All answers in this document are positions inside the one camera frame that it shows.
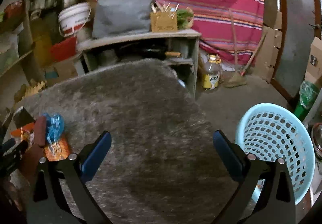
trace clear plastic bag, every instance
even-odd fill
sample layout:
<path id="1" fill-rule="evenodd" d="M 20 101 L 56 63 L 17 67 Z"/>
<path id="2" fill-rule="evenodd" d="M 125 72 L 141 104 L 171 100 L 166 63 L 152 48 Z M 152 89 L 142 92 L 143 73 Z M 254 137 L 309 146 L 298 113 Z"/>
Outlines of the clear plastic bag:
<path id="1" fill-rule="evenodd" d="M 319 89 L 309 81 L 303 81 L 300 86 L 300 103 L 309 110 L 319 94 Z"/>
<path id="2" fill-rule="evenodd" d="M 64 131 L 65 121 L 59 113 L 54 113 L 50 117 L 47 113 L 43 114 L 46 116 L 46 140 L 49 144 L 56 142 L 60 139 L 62 132 Z"/>

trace green trash bin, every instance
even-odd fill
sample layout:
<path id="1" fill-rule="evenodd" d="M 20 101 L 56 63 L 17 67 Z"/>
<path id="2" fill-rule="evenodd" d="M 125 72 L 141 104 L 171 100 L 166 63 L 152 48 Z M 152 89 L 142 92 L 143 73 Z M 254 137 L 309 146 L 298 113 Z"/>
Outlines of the green trash bin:
<path id="1" fill-rule="evenodd" d="M 306 115 L 309 113 L 311 107 L 313 106 L 316 98 L 319 94 L 319 89 L 309 81 L 303 81 L 300 86 L 300 100 L 294 111 L 294 115 L 303 121 Z"/>

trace gray cloth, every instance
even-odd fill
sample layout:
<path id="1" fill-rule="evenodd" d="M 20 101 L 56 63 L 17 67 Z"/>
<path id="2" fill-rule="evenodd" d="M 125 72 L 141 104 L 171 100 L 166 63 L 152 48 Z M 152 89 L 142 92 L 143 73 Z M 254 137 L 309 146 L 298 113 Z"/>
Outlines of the gray cloth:
<path id="1" fill-rule="evenodd" d="M 35 117 L 59 112 L 76 153 L 111 133 L 111 149 L 86 186 L 115 224 L 210 224 L 237 187 L 213 148 L 210 123 L 161 61 L 93 72 L 20 104 Z M 27 194 L 24 180 L 17 182 Z"/>
<path id="2" fill-rule="evenodd" d="M 97 0 L 93 37 L 150 31 L 152 0 Z"/>

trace silver bolt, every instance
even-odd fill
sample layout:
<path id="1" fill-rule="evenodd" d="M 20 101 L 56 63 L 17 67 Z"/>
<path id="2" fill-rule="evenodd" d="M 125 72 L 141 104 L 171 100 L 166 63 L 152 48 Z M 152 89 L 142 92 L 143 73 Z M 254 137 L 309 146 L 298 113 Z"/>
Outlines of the silver bolt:
<path id="1" fill-rule="evenodd" d="M 285 163 L 283 158 L 278 158 L 277 161 L 278 161 L 279 164 L 284 164 Z"/>
<path id="2" fill-rule="evenodd" d="M 68 156 L 68 159 L 69 159 L 69 160 L 71 160 L 71 161 L 76 160 L 76 158 L 77 158 L 77 154 L 75 154 L 75 153 L 72 153 L 72 154 L 70 154 L 70 155 Z"/>
<path id="3" fill-rule="evenodd" d="M 46 158 L 45 158 L 45 157 L 41 157 L 41 158 L 39 159 L 39 163 L 43 164 L 43 163 L 45 163 L 45 162 L 46 162 Z"/>
<path id="4" fill-rule="evenodd" d="M 249 153 L 249 154 L 247 155 L 247 158 L 248 158 L 249 160 L 251 160 L 251 161 L 254 161 L 254 160 L 256 159 L 256 156 L 255 156 L 254 154 L 252 154 L 252 153 Z"/>

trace laundry basket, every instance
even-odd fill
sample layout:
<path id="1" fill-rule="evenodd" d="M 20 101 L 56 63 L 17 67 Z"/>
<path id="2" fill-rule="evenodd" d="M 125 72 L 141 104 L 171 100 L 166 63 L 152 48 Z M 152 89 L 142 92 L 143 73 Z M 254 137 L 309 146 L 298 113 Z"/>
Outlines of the laundry basket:
<path id="1" fill-rule="evenodd" d="M 310 136 L 288 110 L 271 103 L 250 108 L 240 120 L 236 131 L 236 144 L 260 160 L 276 161 L 283 158 L 293 184 L 295 204 L 308 191 L 314 173 L 314 150 Z M 252 195 L 257 202 L 264 180 L 259 180 Z"/>

